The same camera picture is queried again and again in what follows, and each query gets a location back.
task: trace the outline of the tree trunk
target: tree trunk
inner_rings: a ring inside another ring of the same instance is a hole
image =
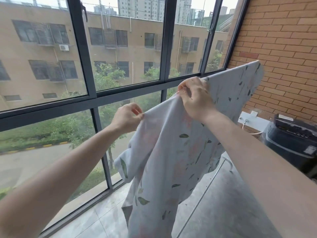
[[[109,153],[109,169],[112,170],[113,169],[113,159],[112,159],[111,147],[108,149],[108,153]]]

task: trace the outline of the forearm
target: forearm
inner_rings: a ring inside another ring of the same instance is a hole
[[[317,188],[301,172],[230,119],[213,112],[205,125],[284,238],[317,234]]]
[[[0,202],[0,232],[36,237],[120,135],[108,126],[7,195]]]

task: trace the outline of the yellow and black curb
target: yellow and black curb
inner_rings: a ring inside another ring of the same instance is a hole
[[[60,145],[60,144],[68,144],[68,142],[65,141],[65,142],[60,142],[60,143],[55,143],[55,144],[46,144],[46,145],[30,147],[30,148],[25,148],[25,149],[12,150],[12,151],[8,151],[8,152],[0,152],[0,155],[13,154],[13,153],[16,153],[16,152],[21,152],[21,151],[26,151],[26,150],[36,149],[36,148],[47,148],[47,147]]]

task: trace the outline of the air conditioner unit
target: air conditioner unit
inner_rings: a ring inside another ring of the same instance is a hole
[[[60,44],[59,46],[60,46],[60,50],[61,50],[61,51],[69,51],[69,46],[68,46],[68,45],[62,45],[62,44]]]

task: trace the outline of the hand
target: hand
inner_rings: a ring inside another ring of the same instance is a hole
[[[192,93],[191,97],[188,95],[188,89]],[[179,84],[178,93],[189,116],[201,123],[204,123],[212,112],[217,112],[205,80],[198,77],[186,79]]]
[[[135,131],[143,117],[141,108],[136,103],[129,103],[118,108],[110,125],[125,134]]]

